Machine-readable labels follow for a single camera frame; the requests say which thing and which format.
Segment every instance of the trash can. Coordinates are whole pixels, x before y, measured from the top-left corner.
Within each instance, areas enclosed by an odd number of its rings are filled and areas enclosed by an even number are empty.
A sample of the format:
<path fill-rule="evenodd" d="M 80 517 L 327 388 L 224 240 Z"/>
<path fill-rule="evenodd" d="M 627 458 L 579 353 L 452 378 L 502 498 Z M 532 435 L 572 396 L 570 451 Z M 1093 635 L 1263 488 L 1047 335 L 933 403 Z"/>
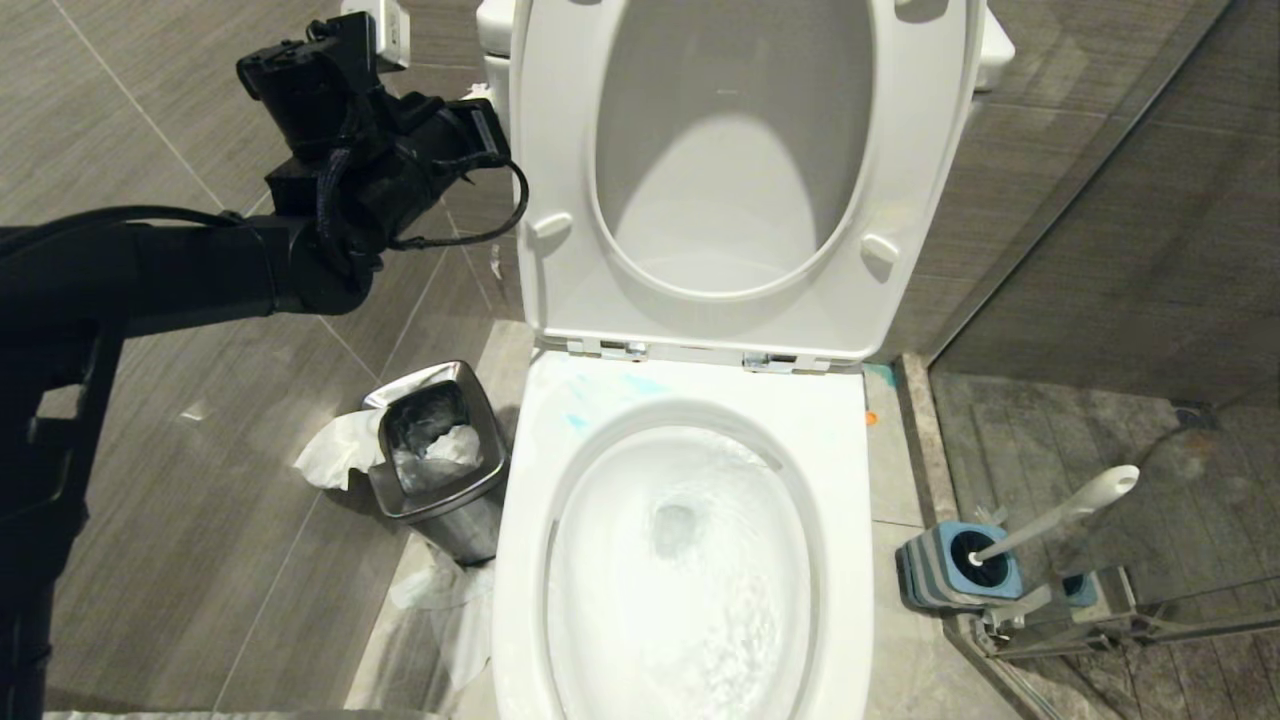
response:
<path fill-rule="evenodd" d="M 492 560 L 511 451 L 475 372 L 461 360 L 420 370 L 365 400 L 383 404 L 378 441 L 387 460 L 369 469 L 383 514 L 426 536 L 458 565 Z M 479 436 L 472 466 L 431 457 L 436 441 L 465 427 Z"/>

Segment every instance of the white toilet brush handle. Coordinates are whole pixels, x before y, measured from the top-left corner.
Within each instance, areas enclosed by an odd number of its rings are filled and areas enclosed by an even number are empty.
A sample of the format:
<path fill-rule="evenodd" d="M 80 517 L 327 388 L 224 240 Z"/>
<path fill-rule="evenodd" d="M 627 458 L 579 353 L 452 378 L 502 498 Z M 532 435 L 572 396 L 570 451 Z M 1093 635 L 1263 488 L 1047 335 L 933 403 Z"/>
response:
<path fill-rule="evenodd" d="M 1069 497 L 1066 502 L 1032 520 L 996 544 L 980 552 L 970 553 L 969 560 L 974 565 L 980 565 L 984 560 L 991 560 L 1002 552 L 1009 552 L 1061 523 L 1074 520 L 1082 515 L 1092 515 L 1124 497 L 1137 484 L 1138 468 L 1133 465 L 1120 465 L 1110 470 L 1103 470 L 1098 477 L 1089 480 L 1088 484 Z"/>

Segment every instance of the toilet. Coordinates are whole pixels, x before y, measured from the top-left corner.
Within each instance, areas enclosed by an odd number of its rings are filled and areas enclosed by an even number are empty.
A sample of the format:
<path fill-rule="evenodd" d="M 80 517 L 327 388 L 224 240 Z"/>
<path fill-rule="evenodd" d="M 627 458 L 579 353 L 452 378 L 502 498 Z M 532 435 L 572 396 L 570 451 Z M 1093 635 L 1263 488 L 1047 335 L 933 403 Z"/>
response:
<path fill-rule="evenodd" d="M 861 717 L 860 363 L 942 192 L 984 4 L 535 0 L 512 18 L 538 345 L 498 539 L 500 717 Z"/>

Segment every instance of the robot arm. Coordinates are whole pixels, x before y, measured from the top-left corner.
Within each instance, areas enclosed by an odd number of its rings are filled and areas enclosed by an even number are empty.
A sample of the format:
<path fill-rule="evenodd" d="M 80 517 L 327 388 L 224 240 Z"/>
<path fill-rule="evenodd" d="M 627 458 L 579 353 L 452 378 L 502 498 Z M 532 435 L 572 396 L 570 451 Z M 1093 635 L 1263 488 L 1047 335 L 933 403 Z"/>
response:
<path fill-rule="evenodd" d="M 378 14 L 388 3 L 365 5 Z M 237 63 L 293 154 L 266 177 L 274 215 L 131 206 L 0 228 L 4 720 L 42 712 L 54 582 L 88 518 L 84 491 L 125 338 L 273 313 L 347 313 L 369 295 L 381 252 L 492 240 L 524 213 L 529 184 L 489 102 L 392 96 L 378 79 L 378 50 L 398 59 L 403 47 L 389 46 L 407 27 L 384 31 L 369 13 L 346 14 Z M 399 237 L 454 181 L 503 167 L 521 201 L 500 227 Z M 155 219 L 197 227 L 140 224 Z M 40 416 L 44 393 L 70 384 L 81 386 L 76 416 Z"/>

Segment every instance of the toilet lid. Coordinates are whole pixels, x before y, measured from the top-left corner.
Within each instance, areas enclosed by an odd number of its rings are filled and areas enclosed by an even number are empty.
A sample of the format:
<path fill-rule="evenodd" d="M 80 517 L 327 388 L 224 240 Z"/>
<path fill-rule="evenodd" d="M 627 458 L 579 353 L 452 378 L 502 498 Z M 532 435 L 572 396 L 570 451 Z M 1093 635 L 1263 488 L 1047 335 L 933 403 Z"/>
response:
<path fill-rule="evenodd" d="M 955 154 L 982 13 L 522 3 L 512 146 L 532 187 L 530 324 L 553 341 L 874 352 Z"/>

